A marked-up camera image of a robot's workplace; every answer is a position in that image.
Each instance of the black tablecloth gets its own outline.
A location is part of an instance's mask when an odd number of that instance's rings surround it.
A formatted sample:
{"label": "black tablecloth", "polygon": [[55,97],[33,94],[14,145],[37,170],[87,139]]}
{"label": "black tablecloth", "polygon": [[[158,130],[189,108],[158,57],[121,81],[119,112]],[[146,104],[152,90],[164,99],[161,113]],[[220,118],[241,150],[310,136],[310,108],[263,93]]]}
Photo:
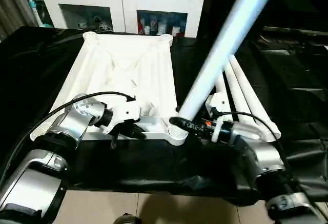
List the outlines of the black tablecloth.
{"label": "black tablecloth", "polygon": [[[23,27],[0,44],[2,161],[27,128],[49,112],[83,44],[82,33]],[[171,55],[178,105],[210,47],[206,39],[174,39]],[[294,174],[315,201],[327,201],[328,51],[244,42],[236,56],[282,132]],[[129,140],[120,141],[114,150],[109,141],[82,141],[70,182],[72,189],[219,196],[251,205],[260,195],[233,162],[229,149],[204,147],[192,137],[180,147],[163,140]]]}

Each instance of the tiled floor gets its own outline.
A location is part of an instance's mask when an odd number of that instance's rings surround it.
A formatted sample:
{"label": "tiled floor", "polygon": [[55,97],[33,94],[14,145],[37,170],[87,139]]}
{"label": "tiled floor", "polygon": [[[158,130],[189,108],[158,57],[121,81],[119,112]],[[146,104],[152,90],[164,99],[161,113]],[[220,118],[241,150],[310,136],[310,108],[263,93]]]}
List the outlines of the tiled floor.
{"label": "tiled floor", "polygon": [[137,215],[142,224],[273,223],[263,201],[237,208],[220,198],[88,191],[68,191],[54,223],[111,224],[125,213]]}

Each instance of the white tube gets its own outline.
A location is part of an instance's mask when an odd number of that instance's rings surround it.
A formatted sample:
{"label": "white tube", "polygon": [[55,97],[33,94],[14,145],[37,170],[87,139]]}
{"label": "white tube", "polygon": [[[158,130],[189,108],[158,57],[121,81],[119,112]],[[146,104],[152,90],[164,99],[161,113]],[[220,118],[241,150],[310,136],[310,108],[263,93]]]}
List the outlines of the white tube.
{"label": "white tube", "polygon": [[31,10],[32,10],[33,14],[34,14],[34,17],[36,19],[37,24],[39,25],[39,27],[44,27],[44,25],[43,25],[43,23],[42,23],[42,21],[39,17],[39,14],[37,13],[35,2],[33,0],[28,0],[28,3],[31,7]]}
{"label": "white tube", "polygon": [[[224,72],[225,75],[227,76],[229,88],[231,91],[232,99],[235,104],[236,111],[250,113],[251,112],[250,108],[247,105],[246,99],[242,93],[242,90],[240,88],[240,85],[238,83],[234,71],[232,70],[230,63],[226,65]],[[251,118],[250,116],[238,115],[238,119],[241,123],[246,123],[257,127],[256,123],[254,122],[254,119]]]}
{"label": "white tube", "polygon": [[[252,114],[256,115],[257,117],[262,119],[266,124],[268,124],[268,126],[274,132],[275,136],[277,138],[280,138],[281,132],[277,128],[276,124],[274,124],[270,120],[267,112],[265,111],[263,105],[261,104],[260,100],[258,99],[251,84],[249,83],[246,75],[244,74],[243,70],[241,69],[236,57],[234,55],[230,55],[229,61],[230,61],[231,67],[237,77],[237,80],[238,80],[238,83],[242,90],[242,93],[247,101],[247,104],[248,104]],[[257,120],[255,120],[255,122],[258,124],[258,126],[264,133],[266,141],[268,141],[268,142],[275,141],[274,136],[271,134],[271,132],[267,129],[267,127],[265,125],[263,125],[261,122],[259,122]]]}
{"label": "white tube", "polygon": [[[222,112],[231,111],[229,98],[228,98],[227,90],[226,90],[226,84],[224,83],[223,75],[220,75],[219,78],[217,79],[217,81],[215,83],[215,90],[216,90],[216,92],[222,93],[222,97],[223,97],[223,101],[224,101],[224,105],[222,105],[222,110],[219,110],[219,111],[222,111]],[[232,115],[225,115],[222,120],[233,121]]]}
{"label": "white tube", "polygon": [[218,76],[252,27],[268,0],[237,0],[216,39],[179,116],[192,120],[210,94]]}

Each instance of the black plastic sheet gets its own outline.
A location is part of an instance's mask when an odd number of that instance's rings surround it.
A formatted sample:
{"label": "black plastic sheet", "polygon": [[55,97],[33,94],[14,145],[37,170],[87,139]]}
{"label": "black plastic sheet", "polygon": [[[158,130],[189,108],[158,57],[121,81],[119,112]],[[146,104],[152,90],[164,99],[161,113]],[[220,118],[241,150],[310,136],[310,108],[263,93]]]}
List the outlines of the black plastic sheet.
{"label": "black plastic sheet", "polygon": [[[29,126],[49,112],[83,44],[82,33],[24,27],[0,44],[5,70],[0,82],[5,134],[1,160]],[[171,55],[178,105],[210,47],[206,39],[174,39]],[[282,132],[293,172],[315,201],[327,201],[328,51],[248,42],[236,56]],[[72,189],[217,196],[237,205],[251,205],[260,198],[234,164],[233,151],[202,146],[192,136],[180,147],[163,140],[130,140],[111,149],[110,141],[82,141],[75,157],[70,169]]]}

